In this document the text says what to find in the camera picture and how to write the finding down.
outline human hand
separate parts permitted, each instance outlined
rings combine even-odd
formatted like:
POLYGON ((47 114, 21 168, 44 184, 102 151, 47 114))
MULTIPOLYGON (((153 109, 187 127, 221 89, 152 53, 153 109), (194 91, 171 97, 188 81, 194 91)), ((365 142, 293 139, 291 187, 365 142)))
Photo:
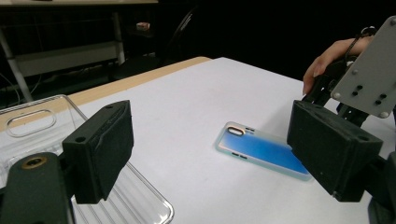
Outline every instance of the human hand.
MULTIPOLYGON (((367 47, 373 36, 366 36, 360 38, 355 46, 349 52, 349 55, 359 55, 367 47)), ((355 38, 337 40, 329 46, 320 56, 318 56, 308 67, 303 77, 303 95, 308 94, 314 86, 315 77, 321 75, 326 70, 326 67, 339 59, 347 53, 347 49, 352 44, 355 38)))

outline chair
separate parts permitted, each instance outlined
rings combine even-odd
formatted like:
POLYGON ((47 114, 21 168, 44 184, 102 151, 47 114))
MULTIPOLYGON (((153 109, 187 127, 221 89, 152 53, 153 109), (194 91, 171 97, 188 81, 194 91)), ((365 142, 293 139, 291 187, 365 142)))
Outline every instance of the chair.
POLYGON ((172 53, 180 48, 180 38, 183 36, 188 24, 192 20, 193 15, 197 11, 198 6, 193 7, 183 18, 181 23, 174 31, 172 38, 166 45, 163 55, 159 57, 150 55, 134 56, 125 60, 115 70, 110 73, 110 80, 120 80, 126 77, 131 77, 137 74, 145 73, 147 71, 160 68, 172 63, 178 62, 171 58, 172 53))

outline table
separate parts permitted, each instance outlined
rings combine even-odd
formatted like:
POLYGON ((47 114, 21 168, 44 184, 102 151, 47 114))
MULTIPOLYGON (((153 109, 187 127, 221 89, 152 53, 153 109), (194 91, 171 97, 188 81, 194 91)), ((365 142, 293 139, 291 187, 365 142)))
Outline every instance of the table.
MULTIPOLYGON (((90 117, 130 100, 135 145, 130 163, 174 206, 172 223, 369 223, 371 196, 339 203, 315 180, 302 181, 215 149, 220 129, 236 121, 286 137, 302 81, 227 58, 194 58, 70 95, 90 117)), ((335 111, 337 102, 326 107, 335 111)), ((394 150, 395 127, 362 125, 394 150)))
POLYGON ((0 23, 0 43, 6 54, 8 64, 20 86, 23 97, 27 102, 33 101, 32 94, 26 85, 24 77, 41 73, 47 73, 62 70, 69 67, 80 66, 89 63, 97 63, 109 59, 117 58, 119 64, 125 61, 119 14, 117 7, 128 5, 147 5, 158 4, 158 0, 52 0, 52 1, 31 1, 31 0, 6 0, 0 2, 0 11, 7 13, 17 12, 35 12, 40 10, 49 10, 57 8, 70 10, 71 8, 85 8, 92 10, 93 7, 99 7, 101 10, 112 10, 114 25, 114 41, 92 44, 68 49, 56 49, 31 53, 26 55, 14 55, 11 51, 6 37, 3 34, 0 23))

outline transparent container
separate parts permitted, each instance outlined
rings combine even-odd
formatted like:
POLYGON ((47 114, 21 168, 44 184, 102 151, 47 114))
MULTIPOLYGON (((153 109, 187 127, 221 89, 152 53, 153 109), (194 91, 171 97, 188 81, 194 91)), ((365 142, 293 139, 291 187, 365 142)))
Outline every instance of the transparent container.
MULTIPOLYGON (((65 95, 0 110, 0 188, 6 186, 9 168, 16 161, 37 152, 61 154, 62 141, 86 119, 65 95)), ((174 216, 172 204, 129 162, 106 201, 71 200, 78 224, 162 224, 174 216)))

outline person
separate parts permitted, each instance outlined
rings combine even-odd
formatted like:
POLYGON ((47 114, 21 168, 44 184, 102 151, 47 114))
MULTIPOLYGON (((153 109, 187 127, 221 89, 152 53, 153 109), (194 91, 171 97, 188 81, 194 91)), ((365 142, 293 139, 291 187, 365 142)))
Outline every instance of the person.
MULTIPOLYGON (((362 53, 363 50, 373 40, 373 37, 373 35, 367 35, 360 38, 350 50, 349 55, 359 55, 360 53, 362 53)), ((303 95, 308 94, 312 90, 315 77, 323 74, 326 67, 330 63, 332 63, 336 59, 339 59, 347 53, 348 48, 353 43, 353 41, 355 41, 355 38, 335 41, 320 56, 318 56, 311 63, 311 65, 309 65, 303 77, 303 95)))

